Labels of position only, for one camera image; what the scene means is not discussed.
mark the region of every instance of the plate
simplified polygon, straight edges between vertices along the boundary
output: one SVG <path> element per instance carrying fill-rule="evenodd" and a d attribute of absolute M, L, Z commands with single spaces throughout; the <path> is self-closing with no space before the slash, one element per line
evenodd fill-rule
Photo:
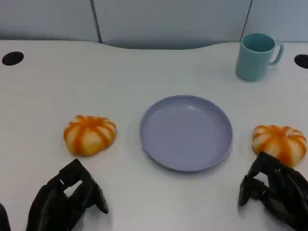
<path fill-rule="evenodd" d="M 232 134 L 231 123 L 218 106 L 191 95 L 155 103 L 140 125 L 144 151 L 163 166 L 185 172 L 223 160 L 231 151 Z"/>

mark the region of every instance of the teal mug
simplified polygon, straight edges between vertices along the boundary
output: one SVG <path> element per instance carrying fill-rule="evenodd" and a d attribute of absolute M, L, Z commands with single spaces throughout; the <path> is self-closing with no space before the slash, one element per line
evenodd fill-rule
<path fill-rule="evenodd" d="M 280 46 L 277 58 L 270 62 L 275 46 Z M 276 65 L 283 54 L 283 44 L 270 36 L 260 33 L 246 35 L 240 46 L 235 73 L 247 81 L 258 81 L 266 73 L 268 66 Z"/>

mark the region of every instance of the table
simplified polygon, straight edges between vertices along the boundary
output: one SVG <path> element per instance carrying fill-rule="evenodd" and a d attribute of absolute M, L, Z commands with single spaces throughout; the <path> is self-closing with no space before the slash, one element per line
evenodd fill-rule
<path fill-rule="evenodd" d="M 234 73 L 239 43 L 194 50 L 125 50 L 80 41 L 1 41 L 0 57 L 24 53 L 14 66 L 0 65 L 0 201 L 12 230 L 24 230 L 40 187 L 72 161 L 63 130 L 78 114 L 112 119 L 113 146 L 82 164 L 102 187 L 110 214 L 91 208 L 75 230 L 84 231 L 284 231 L 259 201 L 238 211 L 239 185 L 255 155 L 252 130 L 281 124 L 308 135 L 308 70 L 294 57 L 308 44 L 285 44 L 276 68 L 255 83 Z M 234 130 L 231 155 L 197 174 L 180 174 L 142 151 L 139 122 L 156 101 L 192 94 L 211 100 Z M 308 161 L 296 168 L 308 178 Z"/>

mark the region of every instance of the hole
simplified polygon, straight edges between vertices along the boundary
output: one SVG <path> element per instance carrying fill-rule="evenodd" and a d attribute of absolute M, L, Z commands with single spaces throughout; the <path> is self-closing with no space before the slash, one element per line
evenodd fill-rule
<path fill-rule="evenodd" d="M 299 54 L 297 56 L 295 56 L 294 58 L 294 62 L 304 68 L 304 69 L 308 69 L 308 55 L 306 54 Z"/>
<path fill-rule="evenodd" d="M 2 58 L 2 63 L 6 66 L 13 66 L 20 63 L 24 59 L 24 54 L 19 51 L 13 51 L 6 54 Z"/>

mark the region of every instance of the orange pumpkin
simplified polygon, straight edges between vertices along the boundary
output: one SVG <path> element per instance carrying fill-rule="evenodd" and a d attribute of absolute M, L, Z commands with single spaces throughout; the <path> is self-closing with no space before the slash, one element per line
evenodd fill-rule
<path fill-rule="evenodd" d="M 260 125 L 253 133 L 252 147 L 256 154 L 266 152 L 289 167 L 295 166 L 306 154 L 303 133 L 288 126 Z"/>
<path fill-rule="evenodd" d="M 107 118 L 77 115 L 64 130 L 68 150 L 92 156 L 108 148 L 116 139 L 116 125 Z"/>

